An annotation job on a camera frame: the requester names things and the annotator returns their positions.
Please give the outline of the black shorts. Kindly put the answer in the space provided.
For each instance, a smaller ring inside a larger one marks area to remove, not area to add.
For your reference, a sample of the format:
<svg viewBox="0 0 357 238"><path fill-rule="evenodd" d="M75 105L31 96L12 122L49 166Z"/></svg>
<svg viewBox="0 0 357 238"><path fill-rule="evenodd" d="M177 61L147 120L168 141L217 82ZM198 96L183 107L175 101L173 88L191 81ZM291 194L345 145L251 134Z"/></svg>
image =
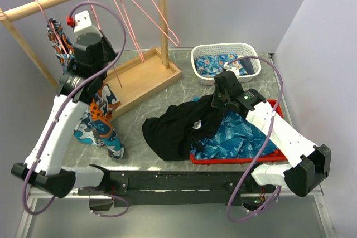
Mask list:
<svg viewBox="0 0 357 238"><path fill-rule="evenodd" d="M227 113L211 106L212 100L212 95L205 95L146 119L142 125L146 143L164 161L188 160L192 148L202 151L199 141L215 135Z"/></svg>

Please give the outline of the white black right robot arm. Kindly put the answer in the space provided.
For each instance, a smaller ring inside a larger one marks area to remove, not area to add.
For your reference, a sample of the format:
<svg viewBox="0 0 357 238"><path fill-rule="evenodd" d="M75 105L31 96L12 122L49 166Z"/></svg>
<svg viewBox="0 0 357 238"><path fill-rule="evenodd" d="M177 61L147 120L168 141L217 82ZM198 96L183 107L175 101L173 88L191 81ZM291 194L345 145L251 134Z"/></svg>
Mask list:
<svg viewBox="0 0 357 238"><path fill-rule="evenodd" d="M214 77L212 106L230 110L258 128L283 153L287 164L260 164L244 179L250 192L263 185L286 186L299 197L307 196L329 176L331 150L317 146L273 111L256 90L243 90L235 73L224 71Z"/></svg>

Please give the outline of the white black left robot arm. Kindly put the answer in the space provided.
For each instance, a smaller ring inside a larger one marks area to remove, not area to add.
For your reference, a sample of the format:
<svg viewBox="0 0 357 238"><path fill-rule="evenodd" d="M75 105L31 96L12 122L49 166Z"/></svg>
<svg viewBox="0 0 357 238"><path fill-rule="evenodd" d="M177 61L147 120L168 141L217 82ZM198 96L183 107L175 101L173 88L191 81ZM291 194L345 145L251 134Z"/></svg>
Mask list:
<svg viewBox="0 0 357 238"><path fill-rule="evenodd" d="M33 151L11 173L58 198L74 188L91 187L107 193L111 187L105 168L64 167L62 162L73 130L107 77L107 64L116 53L101 33L85 33L73 45L75 57L60 78L49 119Z"/></svg>

